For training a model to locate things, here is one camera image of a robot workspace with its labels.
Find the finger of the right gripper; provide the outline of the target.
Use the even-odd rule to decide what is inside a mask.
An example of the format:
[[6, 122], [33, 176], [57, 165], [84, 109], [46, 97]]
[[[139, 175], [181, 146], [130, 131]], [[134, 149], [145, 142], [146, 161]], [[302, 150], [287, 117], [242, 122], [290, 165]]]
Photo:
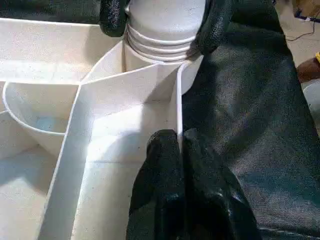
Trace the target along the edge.
[[121, 37], [126, 28], [126, 7], [129, 0], [101, 0], [99, 25], [104, 34], [112, 38]]
[[195, 43], [202, 55], [211, 54], [221, 44], [237, 2], [235, 0], [207, 0]]

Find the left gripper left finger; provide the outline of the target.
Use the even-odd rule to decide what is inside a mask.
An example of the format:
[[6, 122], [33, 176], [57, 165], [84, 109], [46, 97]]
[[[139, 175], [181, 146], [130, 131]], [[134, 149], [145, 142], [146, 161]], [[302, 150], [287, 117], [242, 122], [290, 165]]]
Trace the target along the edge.
[[184, 171], [177, 134], [155, 132], [134, 180], [127, 240], [176, 240], [184, 231]]

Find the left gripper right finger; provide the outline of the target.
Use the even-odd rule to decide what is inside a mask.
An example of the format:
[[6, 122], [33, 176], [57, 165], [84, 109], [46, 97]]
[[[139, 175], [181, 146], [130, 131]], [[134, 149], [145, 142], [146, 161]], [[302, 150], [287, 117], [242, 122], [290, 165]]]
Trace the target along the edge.
[[187, 219], [193, 240], [260, 240], [241, 185], [197, 129], [183, 134]]

